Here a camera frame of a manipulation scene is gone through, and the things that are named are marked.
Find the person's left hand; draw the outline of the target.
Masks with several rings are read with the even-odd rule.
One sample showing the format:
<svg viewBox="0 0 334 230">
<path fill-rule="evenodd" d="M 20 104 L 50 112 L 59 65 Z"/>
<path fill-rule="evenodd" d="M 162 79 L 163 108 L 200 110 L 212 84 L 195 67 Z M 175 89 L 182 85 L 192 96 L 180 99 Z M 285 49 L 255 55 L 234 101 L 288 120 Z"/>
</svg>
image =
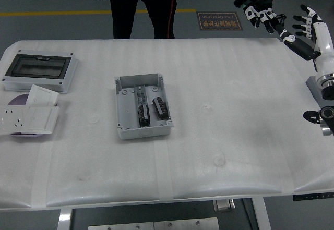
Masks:
<svg viewBox="0 0 334 230">
<path fill-rule="evenodd" d="M 251 24 L 258 28 L 262 23 L 266 30 L 273 34 L 274 31 L 282 33 L 284 30 L 284 14 L 276 15 L 272 10 L 273 0 L 235 0 L 234 5 L 242 8 Z"/>
</svg>

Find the robot right hand white shell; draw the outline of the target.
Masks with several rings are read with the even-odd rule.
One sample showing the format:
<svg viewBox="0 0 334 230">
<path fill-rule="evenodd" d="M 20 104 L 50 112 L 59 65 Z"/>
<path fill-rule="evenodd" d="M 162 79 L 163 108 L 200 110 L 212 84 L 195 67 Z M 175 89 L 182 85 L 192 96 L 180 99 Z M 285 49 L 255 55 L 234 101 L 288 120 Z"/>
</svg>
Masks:
<svg viewBox="0 0 334 230">
<path fill-rule="evenodd" d="M 308 6 L 301 5 L 307 16 L 294 16 L 301 24 L 295 35 L 283 25 L 277 25 L 277 32 L 283 43 L 304 60 L 312 60 L 317 72 L 316 80 L 323 83 L 333 79 L 333 42 L 327 24 L 319 14 Z"/>
</svg>

